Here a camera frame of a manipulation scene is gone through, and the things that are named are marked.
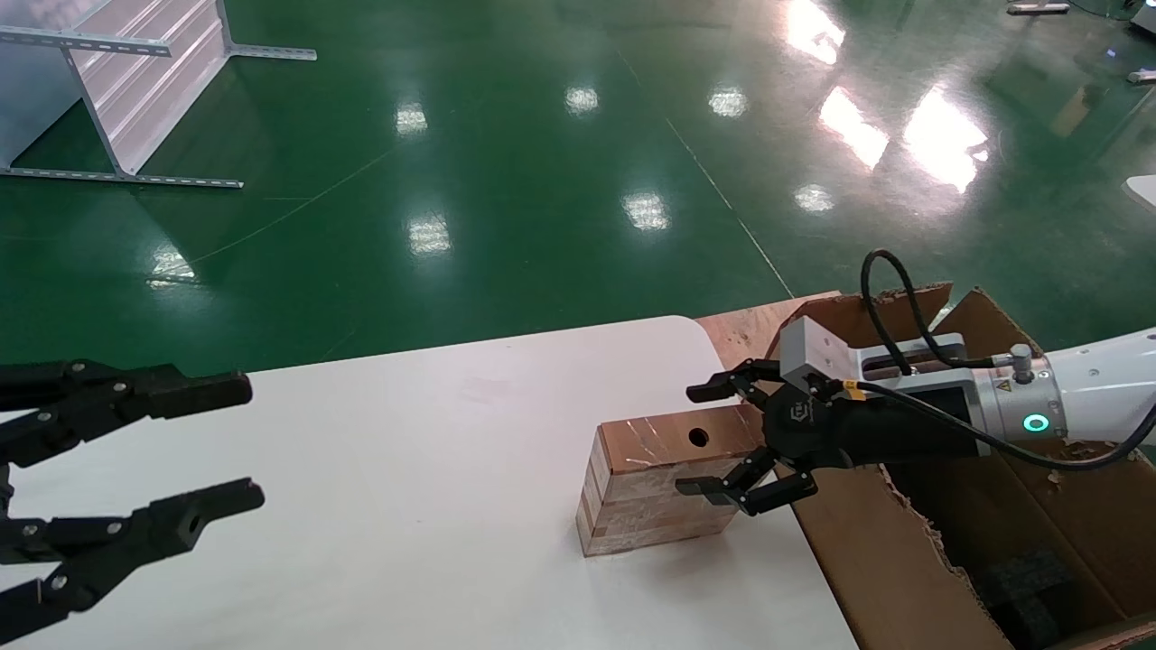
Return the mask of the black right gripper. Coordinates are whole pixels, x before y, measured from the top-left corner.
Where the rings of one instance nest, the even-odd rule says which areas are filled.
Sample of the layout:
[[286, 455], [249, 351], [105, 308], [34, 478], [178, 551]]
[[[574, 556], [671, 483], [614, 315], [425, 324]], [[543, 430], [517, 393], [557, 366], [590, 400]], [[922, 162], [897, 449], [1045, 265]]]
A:
[[[762, 407], [765, 446], [739, 461], [727, 477], [679, 478], [683, 497], [704, 497], [710, 505], [734, 505], [741, 514], [762, 515], [793, 505], [818, 492], [812, 470], [853, 470], [888, 461], [966, 460], [983, 455], [979, 441], [955, 431], [938, 418], [907, 408], [885, 396], [864, 402], [818, 402], [784, 385], [769, 396], [759, 383], [781, 384], [775, 359], [744, 359], [738, 367], [686, 387], [689, 402], [722, 402], [738, 396]], [[791, 477], [772, 477], [784, 461]]]

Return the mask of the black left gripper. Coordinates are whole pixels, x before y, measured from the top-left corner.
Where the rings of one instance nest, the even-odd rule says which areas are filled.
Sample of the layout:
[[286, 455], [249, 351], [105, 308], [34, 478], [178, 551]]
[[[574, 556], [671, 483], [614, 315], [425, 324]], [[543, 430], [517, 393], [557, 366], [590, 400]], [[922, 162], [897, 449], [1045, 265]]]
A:
[[[1, 460], [31, 468], [144, 418], [175, 419], [249, 404], [245, 374], [190, 377], [175, 365], [101, 365], [72, 359], [1, 367]], [[252, 478], [156, 498], [124, 517], [5, 518], [3, 566], [51, 563], [45, 579], [1, 593], [3, 645], [92, 610], [132, 573], [194, 551], [205, 527], [265, 504]], [[12, 470], [0, 468], [0, 517], [12, 505]]]

